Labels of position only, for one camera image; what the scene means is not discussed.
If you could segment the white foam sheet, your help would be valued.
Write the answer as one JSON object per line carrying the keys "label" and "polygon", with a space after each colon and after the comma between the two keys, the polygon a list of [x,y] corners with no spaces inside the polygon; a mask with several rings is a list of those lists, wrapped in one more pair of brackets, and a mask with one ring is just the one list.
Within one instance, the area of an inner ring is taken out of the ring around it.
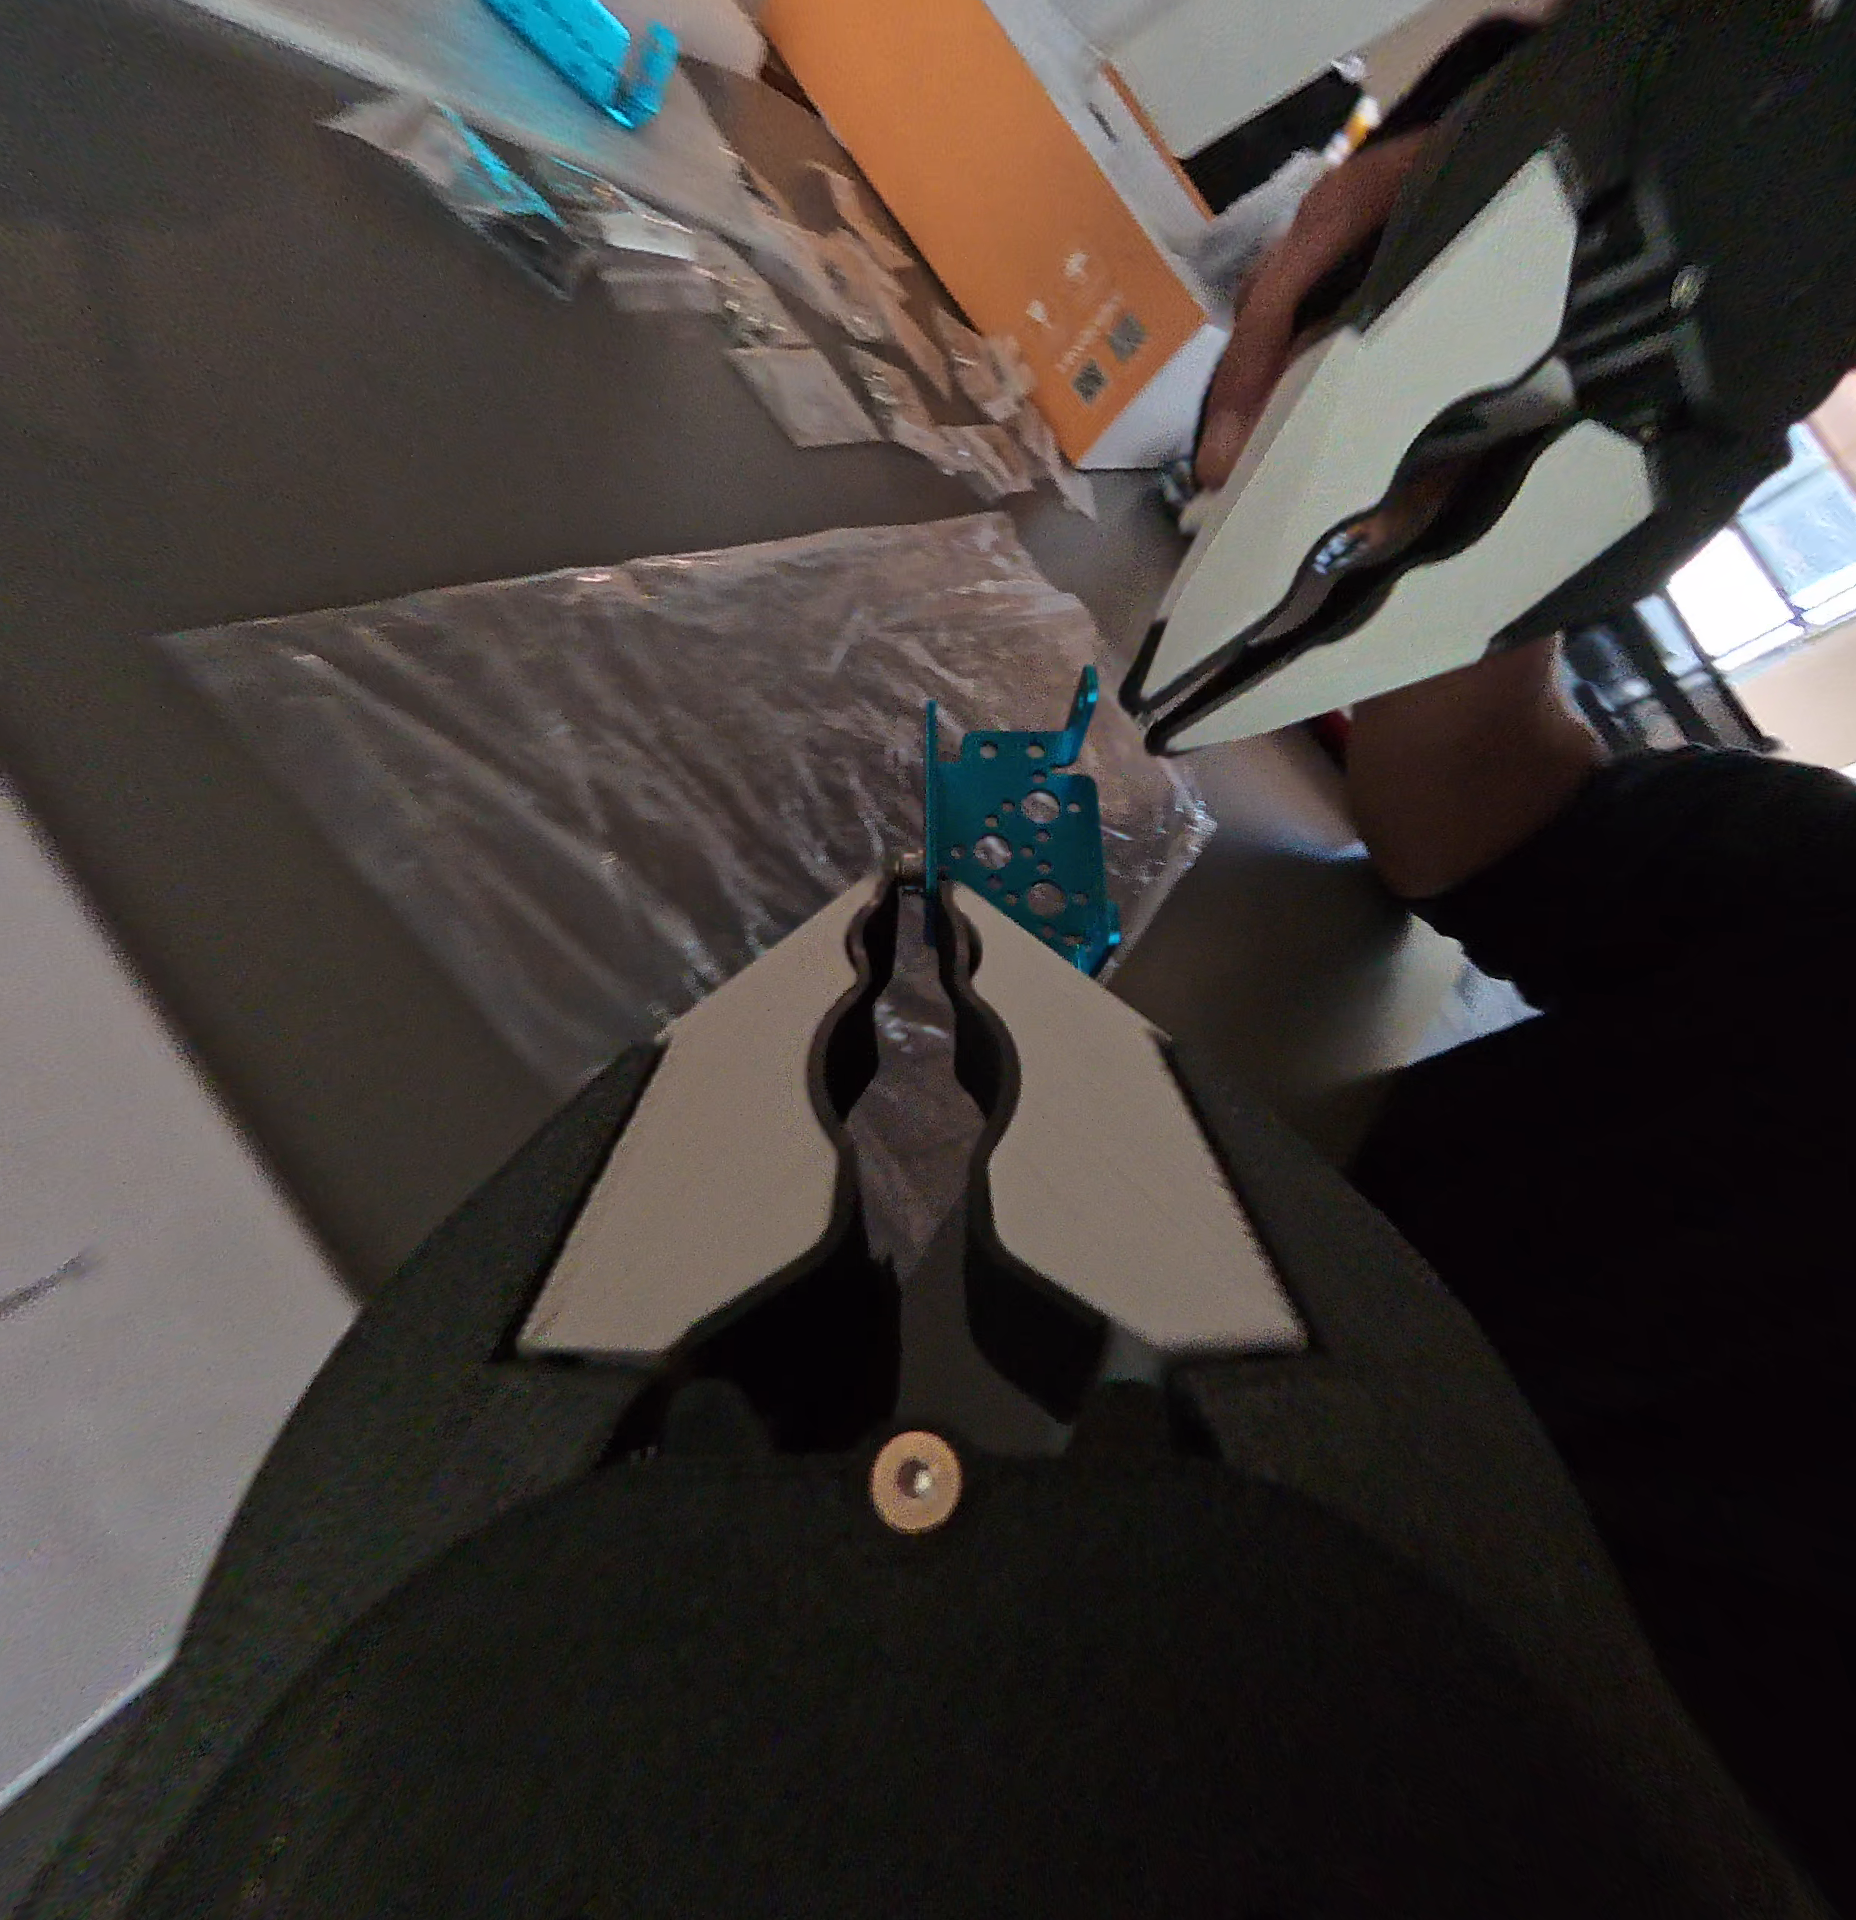
{"label": "white foam sheet", "polygon": [[193,12],[354,82],[425,94],[477,131],[555,157],[701,228],[739,231],[754,199],[682,65],[642,131],[586,107],[477,3],[194,3]]}

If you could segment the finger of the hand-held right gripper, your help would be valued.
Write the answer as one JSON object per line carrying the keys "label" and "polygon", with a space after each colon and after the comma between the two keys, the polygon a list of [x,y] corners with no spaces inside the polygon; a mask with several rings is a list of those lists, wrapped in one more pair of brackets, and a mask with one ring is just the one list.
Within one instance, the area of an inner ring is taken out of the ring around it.
{"label": "finger of the hand-held right gripper", "polygon": [[1540,365],[1565,321],[1578,230],[1540,150],[1369,318],[1296,358],[1134,661],[1132,716],[1165,717],[1262,635],[1325,542],[1381,509],[1437,419]]}
{"label": "finger of the hand-held right gripper", "polygon": [[1244,667],[1152,720],[1146,748],[1191,755],[1474,666],[1653,511],[1644,445],[1592,419],[1565,426],[1477,540],[1402,568],[1343,615],[1252,643]]}

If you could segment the scattered small parts bags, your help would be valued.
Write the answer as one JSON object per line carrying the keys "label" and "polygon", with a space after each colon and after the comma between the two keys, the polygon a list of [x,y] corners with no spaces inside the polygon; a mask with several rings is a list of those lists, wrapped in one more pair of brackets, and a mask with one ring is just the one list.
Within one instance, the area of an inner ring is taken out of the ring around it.
{"label": "scattered small parts bags", "polygon": [[453,221],[559,295],[594,280],[632,315],[701,315],[754,401],[802,450],[895,445],[981,502],[1050,491],[1096,519],[1096,491],[1040,419],[1008,335],[904,283],[907,256],[858,185],[821,165],[837,224],[807,228],[739,165],[739,241],[562,157],[510,150],[448,103],[385,90],[323,125],[390,161]]}

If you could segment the person's right hand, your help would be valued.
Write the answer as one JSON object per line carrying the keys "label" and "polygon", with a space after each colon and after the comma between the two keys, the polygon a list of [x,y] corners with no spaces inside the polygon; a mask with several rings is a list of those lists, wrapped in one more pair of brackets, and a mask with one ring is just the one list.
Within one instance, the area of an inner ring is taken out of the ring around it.
{"label": "person's right hand", "polygon": [[1296,339],[1298,306],[1348,255],[1387,225],[1430,131],[1369,144],[1318,179],[1237,300],[1196,435],[1199,493],[1219,491],[1255,431]]}

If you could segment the white instruction manual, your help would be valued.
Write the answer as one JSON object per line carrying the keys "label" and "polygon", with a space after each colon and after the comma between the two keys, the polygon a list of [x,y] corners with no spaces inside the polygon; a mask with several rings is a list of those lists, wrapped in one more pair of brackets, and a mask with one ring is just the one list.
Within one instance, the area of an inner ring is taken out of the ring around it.
{"label": "white instruction manual", "polygon": [[352,1318],[0,774],[0,1814],[172,1664]]}

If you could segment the orange cardboard box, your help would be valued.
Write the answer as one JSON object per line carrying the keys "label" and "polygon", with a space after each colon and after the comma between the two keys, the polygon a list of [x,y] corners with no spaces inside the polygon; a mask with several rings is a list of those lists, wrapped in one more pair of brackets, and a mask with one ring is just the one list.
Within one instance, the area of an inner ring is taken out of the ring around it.
{"label": "orange cardboard box", "polygon": [[1009,339],[1085,471],[1193,440],[1228,300],[1213,215],[1069,5],[771,3],[760,29],[974,331]]}

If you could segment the clear plastic bag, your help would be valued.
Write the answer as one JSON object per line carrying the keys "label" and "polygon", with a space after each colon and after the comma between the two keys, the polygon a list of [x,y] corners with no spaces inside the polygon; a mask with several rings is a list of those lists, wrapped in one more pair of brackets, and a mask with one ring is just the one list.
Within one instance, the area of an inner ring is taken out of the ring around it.
{"label": "clear plastic bag", "polygon": [[1006,514],[415,589],[151,652],[537,1086],[362,1289],[626,1046],[924,851],[927,705],[943,748],[1060,730],[1096,667],[1075,770],[1124,937],[1213,835]]}

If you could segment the bright window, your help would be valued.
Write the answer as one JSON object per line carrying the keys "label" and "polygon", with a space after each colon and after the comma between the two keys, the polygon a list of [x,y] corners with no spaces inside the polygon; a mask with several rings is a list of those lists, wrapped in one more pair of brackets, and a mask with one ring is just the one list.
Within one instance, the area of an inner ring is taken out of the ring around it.
{"label": "bright window", "polygon": [[1712,666],[1738,673],[1856,617],[1856,489],[1807,426],[1788,461],[1666,584]]}

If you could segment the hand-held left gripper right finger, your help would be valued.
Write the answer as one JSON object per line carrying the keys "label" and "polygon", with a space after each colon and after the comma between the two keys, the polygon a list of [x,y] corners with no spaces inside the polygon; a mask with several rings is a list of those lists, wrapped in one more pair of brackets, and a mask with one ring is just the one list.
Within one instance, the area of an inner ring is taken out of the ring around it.
{"label": "hand-held left gripper right finger", "polygon": [[1156,1353],[1304,1350],[1166,1037],[977,891],[947,903],[965,998],[1006,1047],[981,1152],[1003,1255]]}

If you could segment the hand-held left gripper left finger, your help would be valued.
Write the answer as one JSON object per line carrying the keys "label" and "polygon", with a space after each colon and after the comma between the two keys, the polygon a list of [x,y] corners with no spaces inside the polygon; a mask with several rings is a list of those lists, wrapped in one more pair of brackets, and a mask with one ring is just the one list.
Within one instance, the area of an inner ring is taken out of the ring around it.
{"label": "hand-held left gripper left finger", "polygon": [[671,1357],[841,1242],[885,985],[889,879],[866,874],[663,1031],[524,1355]]}

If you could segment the blue U-shaped metal bracket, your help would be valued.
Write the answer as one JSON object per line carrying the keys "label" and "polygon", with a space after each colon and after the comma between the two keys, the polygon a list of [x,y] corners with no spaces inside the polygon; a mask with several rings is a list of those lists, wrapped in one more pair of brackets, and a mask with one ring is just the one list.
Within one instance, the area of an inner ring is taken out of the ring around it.
{"label": "blue U-shaped metal bracket", "polygon": [[641,131],[663,108],[679,61],[665,23],[630,29],[602,3],[484,3],[579,100],[626,131]]}

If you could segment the blue perforated metal bracket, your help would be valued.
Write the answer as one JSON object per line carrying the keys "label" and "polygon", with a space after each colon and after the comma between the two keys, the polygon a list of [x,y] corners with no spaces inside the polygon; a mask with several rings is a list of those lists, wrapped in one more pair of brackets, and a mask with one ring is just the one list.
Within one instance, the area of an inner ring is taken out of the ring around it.
{"label": "blue perforated metal bracket", "polygon": [[1106,893],[1096,782],[1080,770],[1101,683],[1085,666],[1053,730],[967,730],[946,753],[941,708],[924,710],[924,942],[939,905],[965,885],[1040,948],[1096,977],[1122,946]]}

